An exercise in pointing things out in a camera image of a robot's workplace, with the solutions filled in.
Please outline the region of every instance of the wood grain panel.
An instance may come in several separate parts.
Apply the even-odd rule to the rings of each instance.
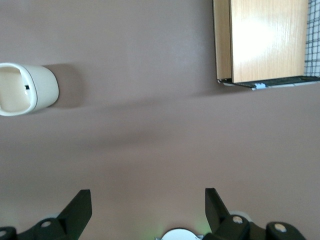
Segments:
[[[230,79],[231,43],[229,0],[213,0],[215,59],[217,79]]]
[[[304,73],[308,0],[230,0],[232,81]]]

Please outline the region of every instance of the screw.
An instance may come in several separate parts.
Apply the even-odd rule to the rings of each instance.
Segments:
[[[243,223],[244,223],[244,221],[242,220],[242,218],[239,217],[239,216],[234,216],[232,220],[233,220],[233,222],[236,223],[236,224],[243,224]]]
[[[3,231],[0,231],[0,237],[3,237],[4,235],[7,234],[7,231],[6,230],[3,230]]]
[[[45,221],[41,224],[41,227],[42,228],[46,228],[46,227],[49,227],[51,225],[51,222],[50,221]]]
[[[283,226],[283,225],[280,224],[280,223],[276,223],[276,224],[274,225],[274,228],[275,228],[277,231],[282,232],[282,233],[285,233],[285,232],[287,231],[286,227]]]

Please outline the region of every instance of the white round object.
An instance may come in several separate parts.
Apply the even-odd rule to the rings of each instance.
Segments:
[[[52,105],[58,96],[56,77],[44,66],[0,63],[0,115],[34,112]]]
[[[230,215],[238,215],[238,216],[240,216],[240,217],[244,217],[244,218],[247,219],[249,222],[253,222],[252,219],[251,219],[251,217],[250,217],[247,213],[245,213],[245,212],[243,212],[243,211],[229,211],[229,213],[230,213]]]
[[[199,240],[193,232],[183,229],[177,228],[171,231],[168,231],[161,240]]]
[[[279,232],[282,232],[282,233],[285,233],[287,231],[286,227],[284,225],[282,225],[281,223],[276,223],[274,225],[274,228],[279,231]]]
[[[236,224],[243,224],[243,223],[244,223],[244,221],[242,220],[242,218],[239,217],[239,216],[234,216],[232,220],[233,220],[233,222],[236,223]]]

